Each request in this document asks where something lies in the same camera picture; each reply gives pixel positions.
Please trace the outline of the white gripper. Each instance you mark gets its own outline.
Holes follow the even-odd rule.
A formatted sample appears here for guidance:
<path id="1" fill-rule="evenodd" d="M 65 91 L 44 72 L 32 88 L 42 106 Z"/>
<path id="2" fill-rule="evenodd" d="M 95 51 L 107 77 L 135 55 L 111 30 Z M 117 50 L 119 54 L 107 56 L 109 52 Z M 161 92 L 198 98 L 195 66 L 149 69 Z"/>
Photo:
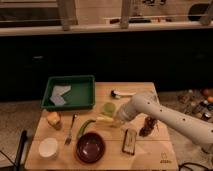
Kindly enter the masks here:
<path id="1" fill-rule="evenodd" d="M 133 119 L 134 110 L 129 104 L 123 104 L 116 112 L 116 116 L 112 122 L 112 126 L 115 128 L 121 127 L 124 122 L 129 122 Z"/>

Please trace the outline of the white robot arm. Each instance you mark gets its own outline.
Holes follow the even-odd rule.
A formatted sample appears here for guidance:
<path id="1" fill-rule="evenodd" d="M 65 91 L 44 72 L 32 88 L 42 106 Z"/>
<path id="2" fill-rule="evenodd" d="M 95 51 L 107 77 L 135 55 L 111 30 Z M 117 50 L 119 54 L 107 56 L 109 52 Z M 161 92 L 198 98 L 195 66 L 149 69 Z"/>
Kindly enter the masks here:
<path id="1" fill-rule="evenodd" d="M 161 105 L 154 100 L 152 92 L 132 95 L 127 102 L 119 107 L 115 117 L 117 120 L 130 122 L 141 113 L 160 120 L 200 146 L 213 145 L 212 123 L 187 116 Z"/>

